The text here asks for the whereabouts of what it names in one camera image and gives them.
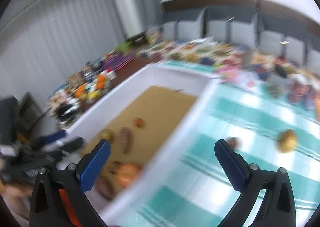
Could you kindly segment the red apple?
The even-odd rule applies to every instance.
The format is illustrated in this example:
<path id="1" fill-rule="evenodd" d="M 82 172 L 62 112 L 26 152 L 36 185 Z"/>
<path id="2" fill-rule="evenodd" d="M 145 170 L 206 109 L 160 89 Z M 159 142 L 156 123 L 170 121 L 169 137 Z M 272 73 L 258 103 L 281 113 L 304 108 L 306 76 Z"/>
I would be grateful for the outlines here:
<path id="1" fill-rule="evenodd" d="M 116 169 L 116 180 L 121 187 L 128 187 L 138 177 L 141 168 L 138 165 L 125 163 Z"/>

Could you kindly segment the small orange mandarin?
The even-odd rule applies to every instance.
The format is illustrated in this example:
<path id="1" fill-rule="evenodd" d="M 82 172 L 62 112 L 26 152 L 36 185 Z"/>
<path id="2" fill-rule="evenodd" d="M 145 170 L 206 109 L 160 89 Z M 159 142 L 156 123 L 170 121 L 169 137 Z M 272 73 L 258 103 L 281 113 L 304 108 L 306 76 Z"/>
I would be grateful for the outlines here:
<path id="1" fill-rule="evenodd" d="M 133 120 L 133 124 L 134 124 L 135 127 L 142 129 L 142 128 L 144 128 L 145 121 L 144 121 L 144 119 L 142 119 L 140 117 L 136 117 Z"/>

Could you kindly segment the yellow-green pear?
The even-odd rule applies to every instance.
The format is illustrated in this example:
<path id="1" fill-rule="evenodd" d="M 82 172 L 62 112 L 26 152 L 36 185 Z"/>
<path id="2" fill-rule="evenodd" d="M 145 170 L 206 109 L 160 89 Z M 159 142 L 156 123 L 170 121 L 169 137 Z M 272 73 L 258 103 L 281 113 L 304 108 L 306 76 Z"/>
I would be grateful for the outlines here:
<path id="1" fill-rule="evenodd" d="M 278 138 L 278 150 L 282 153 L 287 153 L 293 151 L 298 143 L 295 131 L 288 129 L 283 131 Z"/>

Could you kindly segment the dark brown round fruit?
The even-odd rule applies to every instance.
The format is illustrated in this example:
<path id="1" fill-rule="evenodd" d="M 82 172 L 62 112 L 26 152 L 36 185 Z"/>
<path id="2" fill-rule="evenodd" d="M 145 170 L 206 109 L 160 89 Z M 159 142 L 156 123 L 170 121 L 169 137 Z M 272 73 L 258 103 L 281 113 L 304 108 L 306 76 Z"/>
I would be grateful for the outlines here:
<path id="1" fill-rule="evenodd" d="M 232 150 L 237 150 L 241 147 L 241 141 L 238 137 L 228 137 L 225 141 Z"/>

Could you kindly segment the green-brown fruit in box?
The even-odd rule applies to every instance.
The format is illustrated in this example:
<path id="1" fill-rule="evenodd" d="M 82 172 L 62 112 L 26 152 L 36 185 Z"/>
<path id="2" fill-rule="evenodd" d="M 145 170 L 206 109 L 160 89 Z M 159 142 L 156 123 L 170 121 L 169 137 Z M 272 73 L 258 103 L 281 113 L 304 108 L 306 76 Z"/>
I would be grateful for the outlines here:
<path id="1" fill-rule="evenodd" d="M 100 133 L 99 133 L 99 138 L 109 141 L 110 143 L 113 143 L 114 141 L 114 132 L 110 129 L 103 129 Z"/>

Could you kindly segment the brown coffee table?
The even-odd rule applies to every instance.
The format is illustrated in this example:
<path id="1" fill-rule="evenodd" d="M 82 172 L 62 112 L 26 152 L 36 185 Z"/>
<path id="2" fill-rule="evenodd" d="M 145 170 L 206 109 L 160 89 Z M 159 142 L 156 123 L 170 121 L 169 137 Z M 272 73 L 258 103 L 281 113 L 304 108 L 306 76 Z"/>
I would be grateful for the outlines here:
<path id="1" fill-rule="evenodd" d="M 106 68 L 113 68 L 115 72 L 115 79 L 110 80 L 110 87 L 109 89 L 112 90 L 117 85 L 119 85 L 122 81 L 129 78 L 132 74 L 140 70 L 142 67 L 146 66 L 149 63 L 156 63 L 161 60 L 161 57 L 159 55 L 151 55 L 148 56 L 146 52 L 143 52 L 140 56 L 121 56 L 116 55 L 114 57 L 111 57 L 107 60 L 105 67 Z M 65 90 L 67 87 L 67 83 L 62 84 L 60 87 L 58 87 L 54 93 L 49 97 L 48 99 L 48 111 L 50 116 L 54 117 L 54 111 L 58 107 L 59 102 L 55 101 L 60 100 L 59 92 L 61 90 Z"/>

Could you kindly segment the glass fruit bowl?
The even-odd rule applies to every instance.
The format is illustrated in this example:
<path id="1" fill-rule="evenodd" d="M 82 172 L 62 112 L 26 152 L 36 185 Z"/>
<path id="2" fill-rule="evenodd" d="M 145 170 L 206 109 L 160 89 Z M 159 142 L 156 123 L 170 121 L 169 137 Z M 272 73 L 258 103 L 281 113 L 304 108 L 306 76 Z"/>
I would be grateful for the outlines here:
<path id="1" fill-rule="evenodd" d="M 83 102 L 93 104 L 111 90 L 112 81 L 116 77 L 115 71 L 111 68 L 98 71 L 89 67 L 84 68 L 74 75 L 75 87 L 72 89 L 72 94 Z"/>

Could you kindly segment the teal white checked cloth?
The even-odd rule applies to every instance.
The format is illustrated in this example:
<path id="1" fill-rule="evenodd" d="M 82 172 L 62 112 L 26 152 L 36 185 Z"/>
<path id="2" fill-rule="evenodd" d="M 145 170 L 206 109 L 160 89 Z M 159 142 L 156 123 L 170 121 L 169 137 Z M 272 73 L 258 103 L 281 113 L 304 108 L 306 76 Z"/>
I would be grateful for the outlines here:
<path id="1" fill-rule="evenodd" d="M 319 123 L 310 112 L 272 100 L 261 85 L 246 91 L 215 87 L 193 128 L 194 140 L 173 172 L 143 204 L 130 207 L 119 226 L 217 226 L 239 193 L 214 155 L 218 139 L 231 141 L 248 163 L 287 169 L 304 226 L 319 205 Z"/>

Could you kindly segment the floral patterned blanket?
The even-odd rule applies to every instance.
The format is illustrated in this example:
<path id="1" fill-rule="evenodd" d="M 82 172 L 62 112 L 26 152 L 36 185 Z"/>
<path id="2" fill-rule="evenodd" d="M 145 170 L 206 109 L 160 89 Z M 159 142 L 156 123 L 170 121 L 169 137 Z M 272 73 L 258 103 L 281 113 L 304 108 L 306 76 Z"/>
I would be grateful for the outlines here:
<path id="1" fill-rule="evenodd" d="M 180 41 L 162 41 L 155 46 L 140 48 L 136 54 L 138 58 L 150 60 L 179 60 L 187 63 L 202 63 L 215 69 L 231 65 L 237 68 L 246 68 L 249 65 L 260 65 L 267 72 L 282 68 L 287 75 L 301 74 L 308 81 L 319 82 L 319 75 L 297 66 L 291 61 L 263 53 L 259 50 L 250 50 L 246 46 L 227 43 L 194 43 Z"/>

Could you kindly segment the grey sofa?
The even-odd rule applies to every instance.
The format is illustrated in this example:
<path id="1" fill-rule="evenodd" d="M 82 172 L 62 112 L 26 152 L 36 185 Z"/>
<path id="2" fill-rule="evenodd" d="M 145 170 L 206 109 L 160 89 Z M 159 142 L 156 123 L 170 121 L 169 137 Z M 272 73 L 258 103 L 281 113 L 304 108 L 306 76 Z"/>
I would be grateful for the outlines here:
<path id="1" fill-rule="evenodd" d="M 268 1 L 165 12 L 161 29 L 165 40 L 242 45 L 319 74 L 319 25 Z"/>

